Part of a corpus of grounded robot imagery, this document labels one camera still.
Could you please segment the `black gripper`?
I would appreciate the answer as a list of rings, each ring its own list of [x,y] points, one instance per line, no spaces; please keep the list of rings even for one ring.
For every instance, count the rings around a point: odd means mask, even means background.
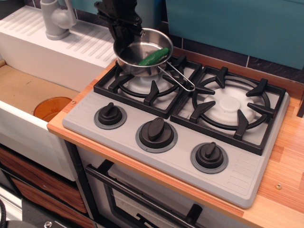
[[[135,36],[142,36],[142,19],[136,13],[136,0],[102,0],[94,3],[98,17],[106,20],[109,31],[122,48],[128,47]]]

